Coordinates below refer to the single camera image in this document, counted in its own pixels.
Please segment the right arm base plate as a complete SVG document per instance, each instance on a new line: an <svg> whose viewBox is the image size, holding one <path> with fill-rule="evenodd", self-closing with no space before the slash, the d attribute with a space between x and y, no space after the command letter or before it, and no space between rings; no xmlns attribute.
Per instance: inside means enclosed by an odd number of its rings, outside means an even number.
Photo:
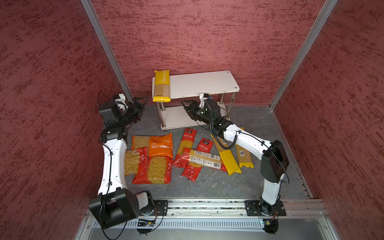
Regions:
<svg viewBox="0 0 384 240"><path fill-rule="evenodd" d="M264 200L247 200L245 209L248 217L285 217L287 215L282 201L270 205Z"/></svg>

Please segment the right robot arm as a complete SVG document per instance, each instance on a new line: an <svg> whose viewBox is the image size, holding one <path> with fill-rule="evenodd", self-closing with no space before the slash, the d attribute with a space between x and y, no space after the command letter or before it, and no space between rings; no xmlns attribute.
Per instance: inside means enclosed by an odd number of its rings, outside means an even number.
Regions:
<svg viewBox="0 0 384 240"><path fill-rule="evenodd" d="M261 139L242 130L221 115L221 107L211 98L203 98L201 102L181 101L181 104L193 121L208 125L216 141L222 139L232 143L228 147L219 143L223 149L230 150L238 145L261 161L260 173L264 178L264 188L260 208L264 215L273 215L278 208L281 183L290 183L287 175L290 162L283 144L277 140L271 142Z"/></svg>

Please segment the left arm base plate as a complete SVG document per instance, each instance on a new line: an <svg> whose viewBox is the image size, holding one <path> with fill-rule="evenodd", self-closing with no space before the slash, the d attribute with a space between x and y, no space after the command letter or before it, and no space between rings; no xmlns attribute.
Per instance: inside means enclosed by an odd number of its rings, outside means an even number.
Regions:
<svg viewBox="0 0 384 240"><path fill-rule="evenodd" d="M140 209L141 216L166 216L168 213L168 200L153 200Z"/></svg>

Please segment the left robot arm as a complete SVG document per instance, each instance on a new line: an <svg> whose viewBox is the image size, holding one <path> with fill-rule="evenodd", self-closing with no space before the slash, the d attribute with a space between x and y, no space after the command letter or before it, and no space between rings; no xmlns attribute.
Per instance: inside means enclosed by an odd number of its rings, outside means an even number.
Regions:
<svg viewBox="0 0 384 240"><path fill-rule="evenodd" d="M115 96L98 106L104 126L99 142L104 150L103 176L98 195L91 199L89 209L103 230L136 219L155 204L151 194L131 193L125 180L125 154L129 127L138 122L147 98L126 101Z"/></svg>

